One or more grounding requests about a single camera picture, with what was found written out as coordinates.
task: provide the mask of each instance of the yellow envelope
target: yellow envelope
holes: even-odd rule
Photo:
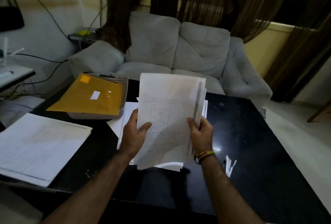
[[[81,73],[47,111],[118,115],[124,85]]]

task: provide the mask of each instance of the gray sofa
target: gray sofa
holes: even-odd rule
[[[114,72],[139,80],[143,72],[206,78],[207,92],[250,99],[260,110],[272,91],[244,52],[242,39],[229,31],[173,17],[133,11],[129,20],[132,45],[123,54],[97,41],[69,58],[74,77],[81,72]]]

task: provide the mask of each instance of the back cushion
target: back cushion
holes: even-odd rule
[[[132,45],[126,51],[126,62],[172,68],[180,28],[176,18],[133,11],[129,28]]]
[[[182,23],[173,70],[187,70],[219,79],[229,51],[226,29]]]

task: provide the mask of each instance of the white label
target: white label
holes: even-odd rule
[[[90,99],[98,99],[100,92],[94,91]]]

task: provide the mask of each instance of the seat cushion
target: seat cushion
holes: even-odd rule
[[[226,29],[184,22],[180,26],[173,70],[194,71],[219,79],[229,52]]]
[[[142,73],[167,73],[171,74],[171,69],[148,63],[139,63],[139,62],[129,62],[124,63],[118,71],[117,74],[125,75],[129,79],[140,80],[140,74]]]
[[[185,70],[172,70],[172,74],[206,78],[205,88],[207,89],[207,92],[225,95],[221,83],[214,77]]]
[[[174,17],[133,11],[129,28],[131,46],[125,62],[158,64],[172,68],[178,43],[180,22]]]

